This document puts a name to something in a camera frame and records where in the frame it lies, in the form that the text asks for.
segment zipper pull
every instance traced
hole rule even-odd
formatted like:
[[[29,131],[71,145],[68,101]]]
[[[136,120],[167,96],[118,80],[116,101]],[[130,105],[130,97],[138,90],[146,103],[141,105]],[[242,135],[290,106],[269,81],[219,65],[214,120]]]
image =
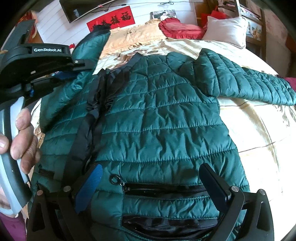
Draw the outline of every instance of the zipper pull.
[[[115,186],[120,185],[124,189],[125,182],[122,180],[122,178],[119,175],[111,174],[109,177],[109,181],[112,185],[115,185]]]

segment black screen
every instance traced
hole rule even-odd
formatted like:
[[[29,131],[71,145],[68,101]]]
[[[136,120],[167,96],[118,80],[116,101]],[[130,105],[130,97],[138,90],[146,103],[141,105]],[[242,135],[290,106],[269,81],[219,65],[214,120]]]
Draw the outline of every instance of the black screen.
[[[111,0],[59,0],[59,2],[69,22],[73,22],[85,13],[104,3],[111,2]]]

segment white pillow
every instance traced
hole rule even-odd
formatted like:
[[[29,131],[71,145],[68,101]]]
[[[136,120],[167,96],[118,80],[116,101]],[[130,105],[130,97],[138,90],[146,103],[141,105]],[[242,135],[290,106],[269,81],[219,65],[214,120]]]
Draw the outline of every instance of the white pillow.
[[[248,22],[243,17],[216,19],[207,17],[207,31],[202,40],[227,42],[243,49],[246,47]]]

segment red ruffled cushion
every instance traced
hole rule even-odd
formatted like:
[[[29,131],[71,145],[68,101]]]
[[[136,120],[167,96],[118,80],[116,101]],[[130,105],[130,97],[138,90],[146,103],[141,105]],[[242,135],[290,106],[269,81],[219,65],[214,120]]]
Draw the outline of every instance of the red ruffled cushion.
[[[159,29],[166,37],[173,39],[202,39],[205,31],[193,24],[183,24],[177,18],[167,18],[161,21]]]

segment bed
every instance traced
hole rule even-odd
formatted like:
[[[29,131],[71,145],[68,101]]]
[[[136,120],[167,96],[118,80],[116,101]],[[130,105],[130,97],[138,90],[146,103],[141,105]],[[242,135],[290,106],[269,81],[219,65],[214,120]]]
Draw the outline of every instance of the bed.
[[[171,38],[107,55],[98,61],[94,74],[102,68],[114,69],[125,64],[135,53],[166,55],[175,51],[196,59],[202,48],[222,54],[240,66],[277,74],[267,63],[245,48],[239,49],[217,41]],[[296,223],[293,205],[296,107],[223,97],[218,100],[221,106],[220,116],[238,148],[250,190],[256,192],[262,188],[266,191],[273,215],[275,240],[281,240]],[[32,124],[39,138],[39,146],[44,137],[38,125],[40,103],[37,103],[32,112]]]

